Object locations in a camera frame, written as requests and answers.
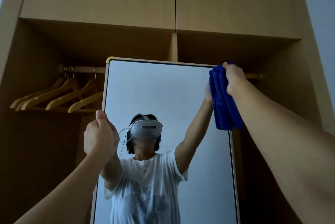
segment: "wooden wardrobe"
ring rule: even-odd
[[[265,95],[335,134],[305,0],[3,0],[0,36],[3,224],[33,207],[85,156],[82,134],[92,116],[9,109],[52,85],[62,64],[102,67],[109,56],[234,61],[263,75],[256,86]],[[241,222],[300,223],[247,129],[233,131],[233,139]]]

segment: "blue cloth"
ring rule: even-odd
[[[209,88],[213,99],[215,125],[217,129],[243,128],[242,118],[232,96],[227,93],[228,79],[222,65],[209,72]]]

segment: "clothes hanger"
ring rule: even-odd
[[[27,96],[24,96],[22,98],[19,98],[17,100],[15,100],[11,105],[10,105],[10,108],[14,109],[14,108],[18,108],[19,107],[19,110],[21,110],[21,107],[22,105],[24,104],[24,102],[28,99],[31,99],[33,97],[36,97],[38,95],[41,95],[43,93],[46,93],[48,91],[52,91],[52,90],[55,90],[57,89],[58,87],[60,87],[62,85],[62,83],[65,81],[65,78],[58,78],[57,81],[54,83],[53,86],[51,86],[50,88],[48,89],[44,89],[44,90],[41,90],[41,91],[38,91],[36,93],[33,93],[33,94],[29,94]]]
[[[51,110],[55,107],[58,107],[65,102],[68,102],[70,100],[73,100],[75,98],[80,98],[83,94],[95,89],[96,87],[96,79],[90,79],[86,86],[84,86],[82,89],[74,91],[72,93],[69,93],[67,95],[61,96],[55,100],[52,100],[46,107],[46,110]]]
[[[63,92],[66,92],[67,90],[73,90],[73,91],[78,91],[79,90],[79,86],[78,86],[78,82],[76,79],[74,78],[68,78],[66,79],[65,83],[52,91],[48,91],[46,93],[43,93],[41,95],[38,95],[32,99],[27,100],[23,105],[21,110],[28,110],[28,109],[32,109],[33,107],[37,106],[38,104],[47,101],[49,99],[51,99],[52,97],[55,97]]]
[[[89,110],[86,109],[80,109],[94,101],[97,101],[98,99],[101,99],[103,97],[103,91],[93,94],[81,101],[78,101],[74,103],[71,107],[69,107],[68,113],[73,113],[73,112],[90,112]]]

